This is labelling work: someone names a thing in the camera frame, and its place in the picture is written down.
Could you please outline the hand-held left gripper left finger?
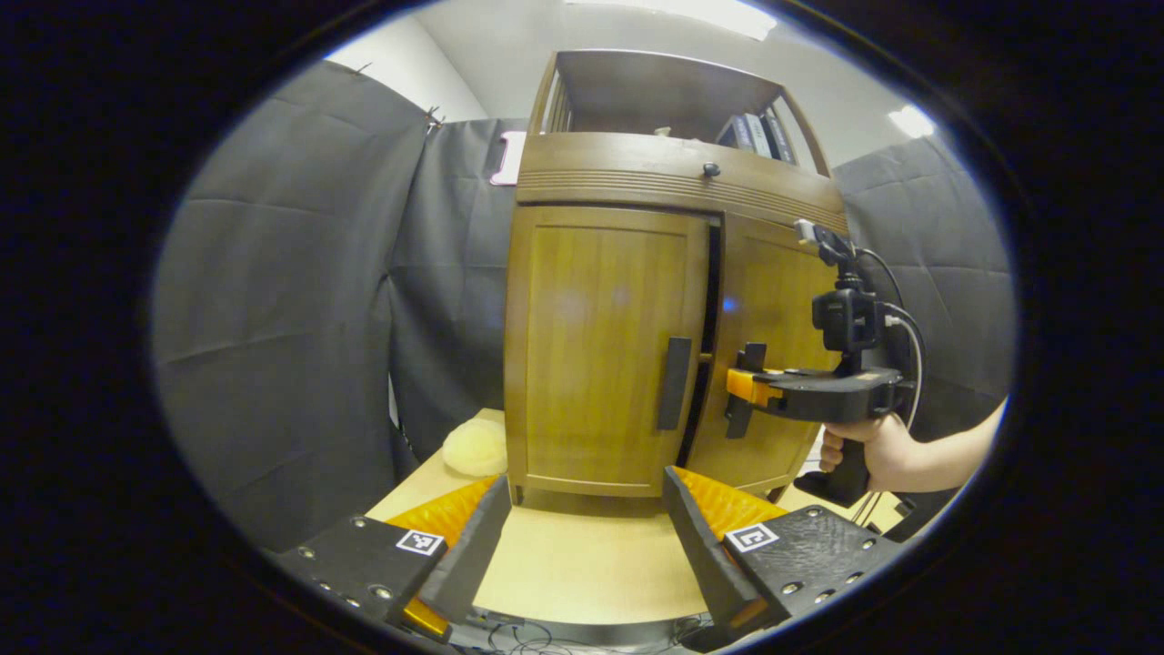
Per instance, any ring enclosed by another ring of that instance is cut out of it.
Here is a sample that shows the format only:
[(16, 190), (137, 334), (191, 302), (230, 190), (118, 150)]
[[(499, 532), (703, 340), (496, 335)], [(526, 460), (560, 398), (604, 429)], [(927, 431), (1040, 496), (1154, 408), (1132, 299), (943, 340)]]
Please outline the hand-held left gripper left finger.
[(510, 510), (501, 474), (391, 519), (339, 519), (274, 563), (375, 626), (446, 642), (471, 613)]

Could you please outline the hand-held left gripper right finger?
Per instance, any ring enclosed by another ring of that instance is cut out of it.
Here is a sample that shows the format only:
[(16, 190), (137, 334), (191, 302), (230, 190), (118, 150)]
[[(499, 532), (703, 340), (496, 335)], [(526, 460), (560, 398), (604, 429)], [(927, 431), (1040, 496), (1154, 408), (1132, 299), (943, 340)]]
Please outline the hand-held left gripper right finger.
[(904, 550), (817, 503), (781, 510), (683, 468), (665, 468), (662, 501), (714, 631), (731, 641), (840, 600)]

